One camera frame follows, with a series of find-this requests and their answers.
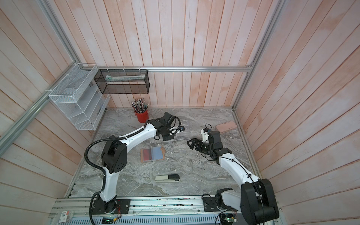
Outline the pink pencil case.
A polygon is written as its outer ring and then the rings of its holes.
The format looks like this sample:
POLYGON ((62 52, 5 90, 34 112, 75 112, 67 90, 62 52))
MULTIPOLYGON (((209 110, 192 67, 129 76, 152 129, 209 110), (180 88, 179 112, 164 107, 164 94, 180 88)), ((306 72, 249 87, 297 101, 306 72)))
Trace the pink pencil case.
POLYGON ((216 130, 219 131, 220 134, 226 133, 234 129, 237 129, 237 124, 234 121, 228 121, 216 126, 216 130))

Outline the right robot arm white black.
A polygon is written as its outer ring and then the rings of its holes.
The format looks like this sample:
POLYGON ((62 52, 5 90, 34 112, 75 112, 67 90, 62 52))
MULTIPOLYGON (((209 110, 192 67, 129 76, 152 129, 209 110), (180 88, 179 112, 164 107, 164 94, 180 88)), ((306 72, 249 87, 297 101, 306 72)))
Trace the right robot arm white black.
POLYGON ((237 210, 249 225, 259 225, 278 219, 279 209, 273 186, 268 179, 260 179, 243 166, 233 152, 224 147, 219 131, 202 130, 202 140, 187 141, 190 149, 200 152, 206 159, 225 169, 240 187, 217 191, 214 197, 205 196, 207 205, 216 205, 219 210, 237 210))

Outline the bundle of pencils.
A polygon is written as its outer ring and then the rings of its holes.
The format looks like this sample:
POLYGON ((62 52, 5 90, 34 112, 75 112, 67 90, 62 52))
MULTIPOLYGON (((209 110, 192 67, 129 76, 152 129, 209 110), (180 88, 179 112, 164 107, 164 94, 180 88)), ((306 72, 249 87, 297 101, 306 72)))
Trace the bundle of pencils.
POLYGON ((143 98, 134 99, 131 106, 136 113, 144 113, 148 109, 148 103, 143 98))

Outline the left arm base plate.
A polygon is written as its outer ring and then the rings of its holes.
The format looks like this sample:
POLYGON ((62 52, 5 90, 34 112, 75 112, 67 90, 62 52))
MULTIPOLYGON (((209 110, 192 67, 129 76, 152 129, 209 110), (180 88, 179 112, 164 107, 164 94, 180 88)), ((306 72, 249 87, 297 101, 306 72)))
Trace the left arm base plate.
POLYGON ((114 198, 109 202, 105 202, 100 197, 97 197, 92 203, 91 214, 128 214, 130 201, 130 199, 114 198))

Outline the small white label box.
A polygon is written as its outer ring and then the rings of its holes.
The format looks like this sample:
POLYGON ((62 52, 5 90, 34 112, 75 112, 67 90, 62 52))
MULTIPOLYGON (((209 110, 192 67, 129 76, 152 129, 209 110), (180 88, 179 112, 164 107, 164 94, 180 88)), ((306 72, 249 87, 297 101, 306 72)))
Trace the small white label box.
POLYGON ((63 211, 61 214, 60 214, 60 218, 59 218, 59 223, 68 223, 70 222, 70 220, 72 219, 74 215, 74 212, 73 211, 63 211))

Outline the beige black stapler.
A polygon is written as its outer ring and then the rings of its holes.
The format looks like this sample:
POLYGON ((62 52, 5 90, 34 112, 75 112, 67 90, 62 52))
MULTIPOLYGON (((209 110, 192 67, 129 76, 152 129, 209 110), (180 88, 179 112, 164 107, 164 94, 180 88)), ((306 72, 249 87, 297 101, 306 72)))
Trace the beige black stapler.
POLYGON ((178 174, 158 175, 155 177, 155 182, 158 183, 172 183, 179 181, 180 181, 180 176, 178 174))

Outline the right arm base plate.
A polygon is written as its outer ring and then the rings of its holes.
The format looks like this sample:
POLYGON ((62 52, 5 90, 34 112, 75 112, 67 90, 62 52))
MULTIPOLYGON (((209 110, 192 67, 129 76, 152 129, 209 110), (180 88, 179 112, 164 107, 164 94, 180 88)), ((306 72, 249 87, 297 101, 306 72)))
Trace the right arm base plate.
POLYGON ((205 212, 220 212, 222 209, 219 206, 219 203, 216 197, 209 194, 202 195, 203 209, 205 212))

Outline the aluminium front rail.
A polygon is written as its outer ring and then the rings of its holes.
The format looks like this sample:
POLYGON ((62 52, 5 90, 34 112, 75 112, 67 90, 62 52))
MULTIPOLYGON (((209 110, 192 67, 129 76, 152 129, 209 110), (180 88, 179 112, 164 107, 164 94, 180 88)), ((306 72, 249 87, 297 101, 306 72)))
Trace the aluminium front rail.
POLYGON ((237 210, 205 212, 202 196, 119 197, 130 199, 128 214, 92 215, 89 198, 55 202, 47 225, 245 225, 237 210), (63 211, 73 211, 70 222, 59 223, 63 211))

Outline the black mesh wall basket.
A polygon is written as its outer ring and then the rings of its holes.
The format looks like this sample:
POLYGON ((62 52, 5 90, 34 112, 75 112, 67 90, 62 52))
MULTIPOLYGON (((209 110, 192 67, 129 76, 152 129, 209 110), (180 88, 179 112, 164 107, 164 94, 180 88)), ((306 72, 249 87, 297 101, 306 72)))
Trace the black mesh wall basket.
POLYGON ((148 94, 150 90, 145 69, 100 69, 94 81, 103 94, 148 94))

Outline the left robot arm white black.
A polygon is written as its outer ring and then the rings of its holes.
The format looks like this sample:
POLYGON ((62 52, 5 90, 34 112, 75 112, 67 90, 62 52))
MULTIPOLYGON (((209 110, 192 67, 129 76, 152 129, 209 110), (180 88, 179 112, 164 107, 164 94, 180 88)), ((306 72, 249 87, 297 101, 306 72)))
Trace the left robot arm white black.
POLYGON ((116 186, 119 173, 127 164, 128 152, 142 142, 154 138, 163 141, 174 139, 177 133, 185 131, 178 117, 165 112, 163 117, 146 121, 145 124, 124 136, 111 136, 106 141, 101 159, 105 178, 99 194, 104 203, 116 199, 116 186))

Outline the red pencil cup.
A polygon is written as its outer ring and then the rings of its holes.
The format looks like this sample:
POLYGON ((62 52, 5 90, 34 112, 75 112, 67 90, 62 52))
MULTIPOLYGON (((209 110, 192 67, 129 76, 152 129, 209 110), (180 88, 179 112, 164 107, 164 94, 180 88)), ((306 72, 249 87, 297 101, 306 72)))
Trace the red pencil cup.
POLYGON ((149 119, 149 111, 145 110, 142 113, 139 113, 137 111, 134 111, 135 116, 137 117, 137 120, 139 123, 146 123, 147 120, 149 119))

